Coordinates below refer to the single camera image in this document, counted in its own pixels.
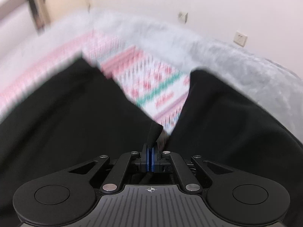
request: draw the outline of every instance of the wall switch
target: wall switch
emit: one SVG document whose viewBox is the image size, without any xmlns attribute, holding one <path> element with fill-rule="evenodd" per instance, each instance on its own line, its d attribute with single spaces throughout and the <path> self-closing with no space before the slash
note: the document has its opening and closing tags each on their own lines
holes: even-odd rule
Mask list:
<svg viewBox="0 0 303 227">
<path fill-rule="evenodd" d="M 187 17 L 188 17 L 188 13 L 186 12 L 179 12 L 178 14 L 178 20 L 184 24 L 187 22 Z"/>
<path fill-rule="evenodd" d="M 240 33 L 240 32 L 236 32 L 235 36 L 234 36 L 234 42 L 242 47 L 245 46 L 247 40 L 247 36 Z"/>
</svg>

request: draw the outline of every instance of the white wall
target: white wall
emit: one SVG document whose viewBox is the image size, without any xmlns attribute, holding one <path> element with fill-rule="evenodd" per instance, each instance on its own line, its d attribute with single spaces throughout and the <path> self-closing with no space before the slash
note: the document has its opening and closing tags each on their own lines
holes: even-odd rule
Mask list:
<svg viewBox="0 0 303 227">
<path fill-rule="evenodd" d="M 245 48 L 286 66 L 303 78 L 303 0 L 91 0 L 92 6 L 147 15 L 232 43 L 238 30 Z"/>
<path fill-rule="evenodd" d="M 24 3 L 0 21 L 0 59 L 33 34 L 37 31 L 29 3 Z"/>
</svg>

